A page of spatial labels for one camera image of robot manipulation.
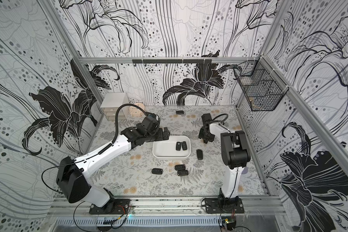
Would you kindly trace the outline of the white rectangular storage box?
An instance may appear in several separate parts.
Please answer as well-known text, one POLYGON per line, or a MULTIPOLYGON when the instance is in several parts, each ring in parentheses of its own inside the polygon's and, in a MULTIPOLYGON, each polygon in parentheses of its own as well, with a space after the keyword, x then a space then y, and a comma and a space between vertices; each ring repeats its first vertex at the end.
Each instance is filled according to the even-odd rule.
POLYGON ((191 154, 191 142, 184 135, 170 135, 169 140, 153 143, 152 154, 155 158, 161 160, 185 160, 191 154), (176 150, 176 142, 187 142, 188 149, 183 151, 176 150))

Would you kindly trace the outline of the black flip key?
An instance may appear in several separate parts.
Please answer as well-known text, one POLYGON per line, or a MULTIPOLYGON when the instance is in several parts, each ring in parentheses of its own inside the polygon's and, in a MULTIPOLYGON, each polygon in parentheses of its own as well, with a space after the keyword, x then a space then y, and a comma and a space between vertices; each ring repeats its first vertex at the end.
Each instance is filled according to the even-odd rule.
POLYGON ((182 150, 185 151, 188 149, 188 146, 187 146, 187 142, 186 141, 183 141, 181 142, 181 146, 182 146, 182 150))

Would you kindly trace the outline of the black car key front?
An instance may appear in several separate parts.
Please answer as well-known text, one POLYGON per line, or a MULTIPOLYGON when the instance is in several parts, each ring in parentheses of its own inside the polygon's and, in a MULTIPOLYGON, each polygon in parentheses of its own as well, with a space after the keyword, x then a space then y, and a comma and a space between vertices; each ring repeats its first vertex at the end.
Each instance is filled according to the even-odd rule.
POLYGON ((154 175, 162 175, 163 170, 160 169, 160 168, 153 168, 153 169, 151 170, 151 173, 154 174, 154 175))

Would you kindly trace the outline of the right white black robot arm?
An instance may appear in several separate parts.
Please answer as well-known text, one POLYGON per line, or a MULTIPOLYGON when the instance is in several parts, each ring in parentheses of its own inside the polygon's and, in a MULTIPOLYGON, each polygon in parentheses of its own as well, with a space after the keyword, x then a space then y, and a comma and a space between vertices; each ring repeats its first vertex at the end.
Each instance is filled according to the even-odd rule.
POLYGON ((215 138, 220 140, 221 158, 228 170, 225 171, 223 184, 218 195, 218 204, 226 206, 238 201, 238 186, 242 172, 251 160, 251 155, 245 132, 226 128, 225 119, 218 119, 222 116, 225 119, 228 118, 228 114, 221 114, 215 118, 212 118, 210 113, 203 114, 201 116, 203 126, 198 138, 202 139, 204 144, 213 142, 215 138))

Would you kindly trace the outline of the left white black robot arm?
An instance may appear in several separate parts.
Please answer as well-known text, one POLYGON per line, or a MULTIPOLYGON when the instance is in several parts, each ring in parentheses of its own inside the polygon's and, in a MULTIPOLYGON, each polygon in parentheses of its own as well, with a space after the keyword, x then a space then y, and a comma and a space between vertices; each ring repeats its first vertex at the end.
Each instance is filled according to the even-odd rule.
POLYGON ((167 127, 161 128, 158 115, 148 113, 137 105, 133 107, 144 114, 142 122, 120 131, 119 121, 116 119, 116 131, 112 141, 81 157, 65 157, 56 167, 56 184, 69 203, 85 202, 112 211, 115 208, 113 194, 105 188, 89 183, 90 176, 114 158, 144 143, 169 139, 170 131, 167 127))

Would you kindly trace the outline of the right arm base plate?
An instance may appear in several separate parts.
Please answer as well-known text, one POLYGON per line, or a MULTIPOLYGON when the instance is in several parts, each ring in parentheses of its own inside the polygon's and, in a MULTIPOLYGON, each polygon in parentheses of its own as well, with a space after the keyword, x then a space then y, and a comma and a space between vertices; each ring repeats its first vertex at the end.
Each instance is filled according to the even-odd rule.
POLYGON ((245 212, 242 200, 239 197, 231 200, 218 198, 204 198, 201 202, 207 214, 243 214, 245 212))

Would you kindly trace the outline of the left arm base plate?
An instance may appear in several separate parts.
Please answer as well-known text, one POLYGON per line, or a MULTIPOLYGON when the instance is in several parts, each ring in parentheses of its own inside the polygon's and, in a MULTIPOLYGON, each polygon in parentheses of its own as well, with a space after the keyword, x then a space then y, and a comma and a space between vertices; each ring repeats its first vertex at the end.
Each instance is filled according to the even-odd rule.
POLYGON ((115 199, 108 201, 103 207, 91 205, 89 213, 91 215, 125 215, 130 202, 130 199, 115 199))

